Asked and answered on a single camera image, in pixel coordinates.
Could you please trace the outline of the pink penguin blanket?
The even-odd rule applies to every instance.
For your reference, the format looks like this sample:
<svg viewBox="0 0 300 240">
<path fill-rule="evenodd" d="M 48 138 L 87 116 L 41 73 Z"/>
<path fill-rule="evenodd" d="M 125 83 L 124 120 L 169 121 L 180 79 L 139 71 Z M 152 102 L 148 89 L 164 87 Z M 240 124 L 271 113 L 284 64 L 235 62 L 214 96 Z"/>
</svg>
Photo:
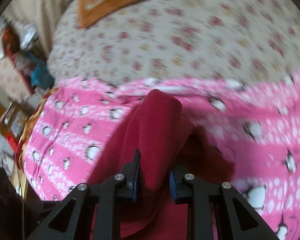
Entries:
<svg viewBox="0 0 300 240">
<path fill-rule="evenodd" d="M 300 239 L 300 70 L 254 86 L 234 79 L 149 78 L 119 87 L 62 80 L 23 156 L 23 172 L 40 199 L 59 201 L 88 184 L 115 129 L 153 90 L 176 98 L 182 116 L 234 164 L 229 181 L 278 239 Z"/>
</svg>

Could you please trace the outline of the beige curtain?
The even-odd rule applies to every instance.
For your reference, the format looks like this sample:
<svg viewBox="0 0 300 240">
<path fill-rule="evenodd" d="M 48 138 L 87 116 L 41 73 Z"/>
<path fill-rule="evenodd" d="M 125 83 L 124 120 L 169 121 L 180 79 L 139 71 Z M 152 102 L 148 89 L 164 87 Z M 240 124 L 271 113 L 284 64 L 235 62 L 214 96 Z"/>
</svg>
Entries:
<svg viewBox="0 0 300 240">
<path fill-rule="evenodd" d="M 39 51 L 48 56 L 57 23 L 69 2 L 70 0 L 12 0 L 3 15 L 13 22 L 34 23 L 39 36 Z"/>
</svg>

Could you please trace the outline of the floral beige bed sheet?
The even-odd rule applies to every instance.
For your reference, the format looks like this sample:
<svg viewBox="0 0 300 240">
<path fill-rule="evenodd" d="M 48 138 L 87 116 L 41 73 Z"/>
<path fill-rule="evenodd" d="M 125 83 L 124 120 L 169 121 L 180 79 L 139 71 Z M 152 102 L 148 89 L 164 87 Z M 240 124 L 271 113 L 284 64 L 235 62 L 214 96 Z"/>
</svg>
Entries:
<svg viewBox="0 0 300 240">
<path fill-rule="evenodd" d="M 48 67 L 56 80 L 229 78 L 275 81 L 300 68 L 292 0 L 145 0 L 80 28 L 77 2 L 60 19 Z"/>
</svg>

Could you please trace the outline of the blue cloth pile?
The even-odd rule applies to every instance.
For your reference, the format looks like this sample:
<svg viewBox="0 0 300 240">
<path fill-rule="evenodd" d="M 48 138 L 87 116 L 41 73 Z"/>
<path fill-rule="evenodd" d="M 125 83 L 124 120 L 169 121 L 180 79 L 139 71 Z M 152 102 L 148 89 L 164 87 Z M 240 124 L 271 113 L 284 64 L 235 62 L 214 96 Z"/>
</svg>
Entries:
<svg viewBox="0 0 300 240">
<path fill-rule="evenodd" d="M 31 52 L 26 53 L 27 58 L 35 64 L 35 69 L 30 75 L 31 86 L 47 90 L 52 88 L 55 79 L 47 69 L 46 62 L 34 56 Z"/>
</svg>

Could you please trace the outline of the dark red fleece garment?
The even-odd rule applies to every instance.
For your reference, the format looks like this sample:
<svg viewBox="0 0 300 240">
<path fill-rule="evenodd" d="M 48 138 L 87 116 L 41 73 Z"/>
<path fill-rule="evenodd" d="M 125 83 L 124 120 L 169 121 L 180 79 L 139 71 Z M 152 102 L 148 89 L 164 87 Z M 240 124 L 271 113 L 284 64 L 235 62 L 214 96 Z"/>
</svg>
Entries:
<svg viewBox="0 0 300 240">
<path fill-rule="evenodd" d="M 183 117 L 181 109 L 176 98 L 151 91 L 115 129 L 88 179 L 90 185 L 104 182 L 140 151 L 138 201 L 120 208 L 123 239 L 186 238 L 187 206 L 175 204 L 169 191 L 175 162 L 213 184 L 234 174 L 234 164 L 209 145 L 204 129 Z"/>
</svg>

